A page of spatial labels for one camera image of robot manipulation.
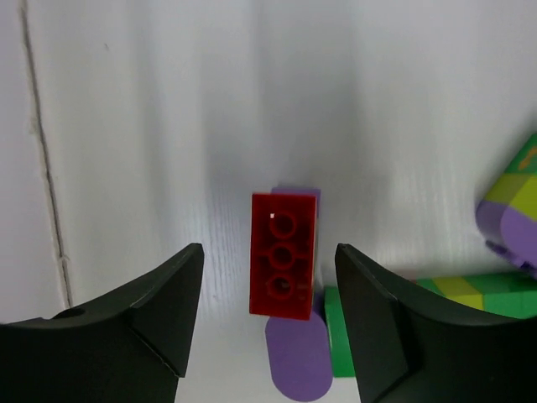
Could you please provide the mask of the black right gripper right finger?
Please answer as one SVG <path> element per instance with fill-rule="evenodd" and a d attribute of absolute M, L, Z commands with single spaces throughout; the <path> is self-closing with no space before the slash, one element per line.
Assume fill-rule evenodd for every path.
<path fill-rule="evenodd" d="M 337 285 L 363 402 L 534 402 L 536 320 L 439 296 L 350 244 Z"/>

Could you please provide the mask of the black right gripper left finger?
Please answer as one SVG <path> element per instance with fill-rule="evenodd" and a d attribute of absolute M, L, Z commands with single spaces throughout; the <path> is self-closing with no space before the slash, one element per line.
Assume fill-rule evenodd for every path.
<path fill-rule="evenodd" d="M 3 402 L 172 402 L 185 377 L 204 251 L 49 319 L 1 326 Z"/>

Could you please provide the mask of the green lego brick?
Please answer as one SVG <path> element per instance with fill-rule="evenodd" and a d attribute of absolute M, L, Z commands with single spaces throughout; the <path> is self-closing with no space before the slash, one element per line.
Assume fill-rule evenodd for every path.
<path fill-rule="evenodd" d="M 331 367 L 335 378 L 354 378 L 355 369 L 347 336 L 339 290 L 325 288 L 324 308 L 331 351 Z"/>

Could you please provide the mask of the green lime purple lego block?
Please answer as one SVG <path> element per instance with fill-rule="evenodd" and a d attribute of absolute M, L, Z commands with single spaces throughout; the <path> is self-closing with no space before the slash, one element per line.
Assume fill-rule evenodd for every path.
<path fill-rule="evenodd" d="M 533 133 L 477 204 L 487 248 L 515 272 L 420 279 L 417 284 L 465 306 L 505 317 L 536 315 L 536 135 Z"/>

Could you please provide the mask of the purple lego brick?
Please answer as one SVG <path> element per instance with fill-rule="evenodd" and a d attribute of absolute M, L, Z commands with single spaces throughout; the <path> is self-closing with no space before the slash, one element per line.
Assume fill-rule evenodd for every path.
<path fill-rule="evenodd" d="M 331 388 L 333 375 L 324 296 L 314 281 L 307 321 L 271 317 L 265 325 L 268 364 L 276 389 L 297 402 L 319 400 Z"/>

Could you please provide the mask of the red lego brick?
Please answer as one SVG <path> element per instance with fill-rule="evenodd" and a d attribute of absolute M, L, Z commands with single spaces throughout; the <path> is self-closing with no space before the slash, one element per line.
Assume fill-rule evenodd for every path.
<path fill-rule="evenodd" d="M 250 313 L 310 319 L 317 217 L 313 194 L 252 194 Z"/>

